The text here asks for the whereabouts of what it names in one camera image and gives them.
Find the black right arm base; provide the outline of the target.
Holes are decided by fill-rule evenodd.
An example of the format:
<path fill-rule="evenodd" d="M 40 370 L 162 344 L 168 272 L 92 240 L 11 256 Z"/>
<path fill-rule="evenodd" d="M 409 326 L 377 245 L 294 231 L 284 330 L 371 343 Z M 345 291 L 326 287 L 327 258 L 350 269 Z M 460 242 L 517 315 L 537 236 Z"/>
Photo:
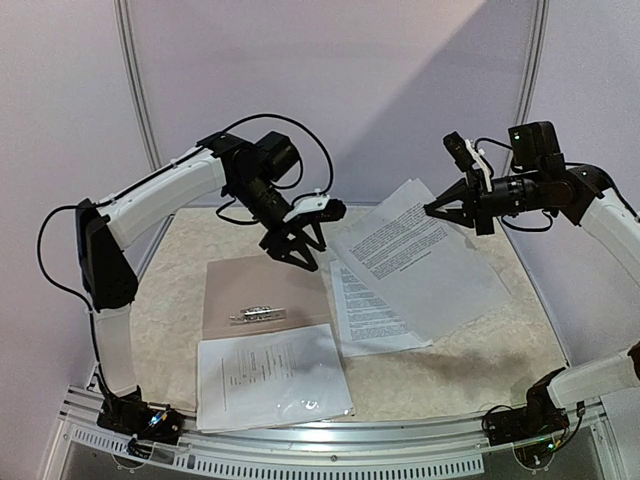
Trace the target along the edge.
<path fill-rule="evenodd" d="M 553 405 L 546 394 L 527 396 L 524 406 L 497 405 L 481 419 L 481 429 L 491 446 L 543 438 L 560 432 L 567 435 L 570 421 L 564 408 Z"/>

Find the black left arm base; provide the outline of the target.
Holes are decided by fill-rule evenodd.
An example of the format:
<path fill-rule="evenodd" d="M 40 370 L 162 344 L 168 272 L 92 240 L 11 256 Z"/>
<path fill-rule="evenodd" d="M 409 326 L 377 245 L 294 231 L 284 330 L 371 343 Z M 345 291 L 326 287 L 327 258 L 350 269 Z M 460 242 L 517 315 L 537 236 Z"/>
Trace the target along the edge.
<path fill-rule="evenodd" d="M 186 417 L 170 405 L 142 400 L 141 391 L 122 397 L 109 394 L 103 401 L 97 425 L 138 440 L 176 445 Z"/>

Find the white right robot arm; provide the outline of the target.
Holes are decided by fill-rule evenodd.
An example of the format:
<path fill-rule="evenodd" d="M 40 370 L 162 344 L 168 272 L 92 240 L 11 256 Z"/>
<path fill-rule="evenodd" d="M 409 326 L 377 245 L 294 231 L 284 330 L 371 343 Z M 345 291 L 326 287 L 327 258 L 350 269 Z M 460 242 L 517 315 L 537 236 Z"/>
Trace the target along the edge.
<path fill-rule="evenodd" d="M 494 234 L 496 225 L 516 231 L 513 219 L 541 213 L 562 218 L 584 234 L 615 262 L 633 282 L 639 280 L 639 215 L 621 194 L 611 175 L 594 164 L 565 158 L 550 121 L 509 127 L 501 147 L 511 154 L 507 173 L 499 175 L 479 140 L 458 131 L 442 144 L 460 174 L 453 185 L 425 205 L 425 214 L 472 231 Z M 556 410 L 592 398 L 626 396 L 639 400 L 639 344 L 590 359 L 551 374 L 539 398 L 523 407 L 517 427 L 537 436 L 552 424 Z"/>

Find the pink paper folder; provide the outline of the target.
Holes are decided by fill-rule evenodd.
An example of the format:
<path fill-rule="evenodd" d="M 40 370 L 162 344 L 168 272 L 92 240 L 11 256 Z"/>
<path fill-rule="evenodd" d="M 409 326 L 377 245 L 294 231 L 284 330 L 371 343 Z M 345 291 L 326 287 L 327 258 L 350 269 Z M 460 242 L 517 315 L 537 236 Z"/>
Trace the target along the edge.
<path fill-rule="evenodd" d="M 254 307 L 283 309 L 284 319 L 235 324 Z M 326 325 L 320 342 L 335 341 L 335 327 L 321 273 L 276 262 L 268 256 L 217 260 L 207 264 L 202 339 L 219 340 Z"/>

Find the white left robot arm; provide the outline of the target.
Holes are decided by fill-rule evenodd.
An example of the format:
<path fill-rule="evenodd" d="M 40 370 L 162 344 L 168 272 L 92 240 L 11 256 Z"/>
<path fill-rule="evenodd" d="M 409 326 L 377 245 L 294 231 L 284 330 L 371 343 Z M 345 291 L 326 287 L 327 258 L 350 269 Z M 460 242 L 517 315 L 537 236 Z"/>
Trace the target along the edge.
<path fill-rule="evenodd" d="M 161 221 L 210 193 L 240 202 L 266 234 L 261 248 L 274 260 L 308 271 L 321 251 L 319 221 L 330 203 L 317 190 L 286 200 L 275 183 L 300 155 L 285 135 L 270 132 L 252 143 L 214 133 L 182 157 L 99 202 L 82 201 L 76 236 L 82 281 L 96 321 L 96 350 L 105 389 L 117 397 L 108 410 L 128 434 L 148 426 L 148 412 L 131 397 L 137 387 L 129 315 L 139 283 L 127 250 Z"/>

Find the dense text white sheet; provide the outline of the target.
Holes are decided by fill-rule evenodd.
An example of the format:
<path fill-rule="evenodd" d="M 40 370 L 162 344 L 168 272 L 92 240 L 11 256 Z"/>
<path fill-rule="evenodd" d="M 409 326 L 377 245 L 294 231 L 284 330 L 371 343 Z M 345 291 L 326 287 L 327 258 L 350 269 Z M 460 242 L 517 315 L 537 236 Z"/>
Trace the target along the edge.
<path fill-rule="evenodd" d="M 408 180 L 330 240 L 343 264 L 423 341 L 447 336 L 510 300 L 471 241 L 426 214 L 434 199 L 421 180 Z"/>

